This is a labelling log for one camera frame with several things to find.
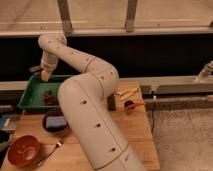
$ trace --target utensil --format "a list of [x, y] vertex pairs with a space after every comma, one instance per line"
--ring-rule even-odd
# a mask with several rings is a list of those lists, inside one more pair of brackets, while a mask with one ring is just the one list
[[40, 167], [54, 153], [56, 149], [63, 145], [63, 143], [63, 140], [58, 141], [52, 151], [46, 154], [41, 160], [38, 161], [37, 166]]

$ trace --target green tray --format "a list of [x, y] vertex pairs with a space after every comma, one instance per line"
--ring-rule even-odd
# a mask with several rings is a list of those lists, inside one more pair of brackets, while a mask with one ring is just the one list
[[52, 95], [57, 97], [60, 84], [69, 77], [71, 76], [52, 75], [48, 82], [44, 82], [40, 76], [32, 76], [19, 101], [18, 107], [26, 111], [47, 111], [59, 107], [58, 105], [44, 105], [42, 96], [45, 91], [51, 90]]

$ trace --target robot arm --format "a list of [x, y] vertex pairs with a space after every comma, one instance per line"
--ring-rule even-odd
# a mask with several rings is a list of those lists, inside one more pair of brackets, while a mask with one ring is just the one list
[[117, 87], [117, 70], [106, 61], [66, 46], [63, 35], [41, 35], [41, 66], [48, 77], [58, 58], [79, 72], [58, 91], [60, 107], [94, 170], [145, 171], [101, 101]]

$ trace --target wooden table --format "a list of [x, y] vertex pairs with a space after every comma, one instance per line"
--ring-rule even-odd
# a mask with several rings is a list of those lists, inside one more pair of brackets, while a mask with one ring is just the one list
[[[131, 88], [139, 88], [139, 84], [136, 82], [120, 82], [118, 90]], [[132, 144], [147, 170], [160, 170], [144, 106], [137, 107], [130, 115], [127, 115], [123, 108], [124, 101], [120, 101], [117, 95], [115, 95], [115, 99], [116, 111], [110, 112], [110, 115], [130, 144]], [[141, 92], [136, 92], [129, 99], [135, 102], [141, 101]], [[92, 171], [93, 169], [72, 131], [67, 128], [60, 133], [48, 133], [42, 127], [43, 117], [44, 115], [42, 114], [23, 114], [14, 134], [14, 138], [23, 135], [33, 135], [39, 140], [41, 150], [35, 161], [27, 167], [17, 168], [11, 165], [7, 157], [5, 157], [1, 171]], [[36, 168], [36, 161], [51, 151], [58, 140], [62, 138], [65, 140], [63, 146], [57, 149], [41, 167]]]

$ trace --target brown food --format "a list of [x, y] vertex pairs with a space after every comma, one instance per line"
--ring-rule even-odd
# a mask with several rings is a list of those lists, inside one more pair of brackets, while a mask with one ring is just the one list
[[42, 101], [46, 106], [58, 105], [58, 100], [52, 95], [51, 90], [47, 90], [44, 92], [42, 96]]

